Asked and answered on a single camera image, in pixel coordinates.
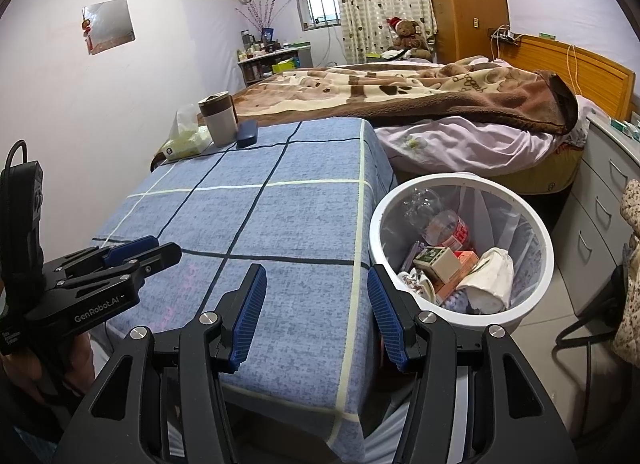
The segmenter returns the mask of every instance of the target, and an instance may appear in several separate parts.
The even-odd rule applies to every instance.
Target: orange box
[[[449,298],[449,295],[456,290],[458,284],[462,282],[462,279],[466,277],[474,266],[478,263],[478,255],[476,255],[473,251],[462,251],[458,256],[458,260],[462,264],[459,270],[456,271],[456,274],[453,275],[451,280],[446,284],[443,284],[441,281],[431,281],[433,284],[433,290],[436,292],[436,301],[437,305],[440,305],[443,301]]]

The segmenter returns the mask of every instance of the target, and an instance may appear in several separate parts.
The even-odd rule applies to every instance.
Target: drawer handle
[[[591,252],[593,251],[593,248],[588,247],[587,242],[585,242],[584,239],[582,238],[582,232],[581,231],[578,233],[578,238],[580,239],[580,242],[582,242],[584,244],[584,247],[587,248],[587,251],[591,255]]]
[[[622,170],[620,170],[613,161],[611,161],[611,159],[609,160],[609,165],[611,165],[613,168],[615,168],[615,170],[617,171],[617,173],[619,173],[620,175],[622,175],[622,177],[625,178],[625,181],[628,181],[628,177],[622,172]]]
[[[602,205],[602,203],[598,200],[598,197],[596,197],[596,204],[602,208],[602,211],[606,213],[609,216],[609,218],[613,217],[613,215],[609,213],[607,209]]]

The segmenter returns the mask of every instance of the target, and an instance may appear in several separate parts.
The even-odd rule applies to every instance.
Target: trash can
[[[380,201],[369,229],[372,261],[385,267],[397,289],[408,291],[397,271],[419,238],[419,231],[404,217],[402,203],[415,190],[424,188],[437,193],[466,223],[478,256],[493,247],[507,250],[513,260],[514,278],[510,307],[497,314],[456,313],[412,293],[415,301],[422,310],[433,311],[452,325],[484,330],[497,323],[513,332],[540,302],[554,272],[551,237],[542,219],[511,190],[471,173],[425,175],[407,181]]]

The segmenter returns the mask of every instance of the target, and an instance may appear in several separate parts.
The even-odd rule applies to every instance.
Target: teddy bear
[[[431,59],[431,51],[429,51],[427,41],[420,32],[420,24],[418,22],[393,17],[387,19],[386,23],[397,35],[394,38],[394,44],[389,47],[389,51],[411,50],[411,56],[424,60]]]

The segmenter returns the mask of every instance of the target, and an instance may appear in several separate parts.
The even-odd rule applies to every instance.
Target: bottle label
[[[466,227],[464,221],[458,217],[458,225],[456,229],[451,234],[447,240],[445,240],[440,245],[443,248],[449,248],[451,251],[461,251],[463,247],[467,244],[467,240],[469,238],[469,229]]]

